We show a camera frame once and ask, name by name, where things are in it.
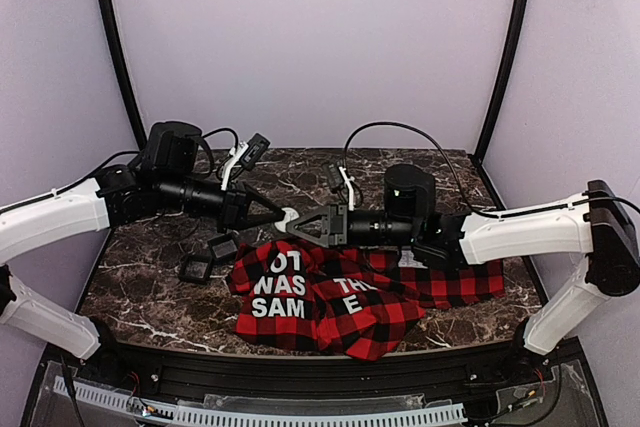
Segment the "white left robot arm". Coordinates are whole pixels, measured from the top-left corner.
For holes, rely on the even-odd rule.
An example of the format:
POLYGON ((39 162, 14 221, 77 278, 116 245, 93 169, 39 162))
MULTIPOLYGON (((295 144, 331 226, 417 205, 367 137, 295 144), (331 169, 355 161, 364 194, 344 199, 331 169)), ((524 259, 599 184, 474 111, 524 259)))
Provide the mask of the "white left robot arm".
POLYGON ((147 142, 108 157, 80 179, 1 209, 1 322, 82 361, 116 349, 109 328, 29 286, 12 263, 91 232, 113 230, 167 211, 214 221, 217 231, 243 231, 283 219, 284 211, 238 180, 270 146, 254 134, 236 139, 220 168, 208 134, 182 121, 154 124, 147 142), (209 158, 197 171, 198 154, 209 158))

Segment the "red black plaid shirt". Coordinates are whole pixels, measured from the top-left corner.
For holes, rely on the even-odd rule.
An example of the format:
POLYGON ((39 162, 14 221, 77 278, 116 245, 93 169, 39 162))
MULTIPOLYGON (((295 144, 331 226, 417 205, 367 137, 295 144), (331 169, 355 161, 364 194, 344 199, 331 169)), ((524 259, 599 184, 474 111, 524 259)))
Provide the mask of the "red black plaid shirt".
POLYGON ((375 361, 431 309, 504 296, 503 263, 460 271, 403 266, 397 250, 329 249, 298 239, 240 247, 226 277, 251 344, 375 361))

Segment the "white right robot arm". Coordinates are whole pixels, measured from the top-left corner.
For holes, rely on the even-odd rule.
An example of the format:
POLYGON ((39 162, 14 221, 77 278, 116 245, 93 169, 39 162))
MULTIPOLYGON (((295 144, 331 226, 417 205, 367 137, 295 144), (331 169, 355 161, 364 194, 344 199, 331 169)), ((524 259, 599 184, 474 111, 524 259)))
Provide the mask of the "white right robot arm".
POLYGON ((440 214, 435 178, 410 164, 389 167, 383 207, 358 210, 354 200, 287 219, 283 231, 329 248, 407 247, 428 268, 459 272, 511 257, 578 253, 574 273, 513 338, 510 357, 533 365, 598 306, 639 286, 639 247, 627 200, 602 180, 583 193, 538 206, 440 214))

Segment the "round silver brooch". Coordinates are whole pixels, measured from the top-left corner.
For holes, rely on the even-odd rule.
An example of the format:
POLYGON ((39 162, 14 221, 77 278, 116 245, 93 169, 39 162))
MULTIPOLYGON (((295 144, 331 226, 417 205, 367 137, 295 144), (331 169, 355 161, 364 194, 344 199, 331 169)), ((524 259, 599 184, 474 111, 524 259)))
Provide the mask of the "round silver brooch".
POLYGON ((274 223, 274 227, 279 231, 284 233, 286 231, 286 226, 289 222, 294 221, 299 218, 299 213, 296 209, 292 207, 283 207, 283 218, 274 223))

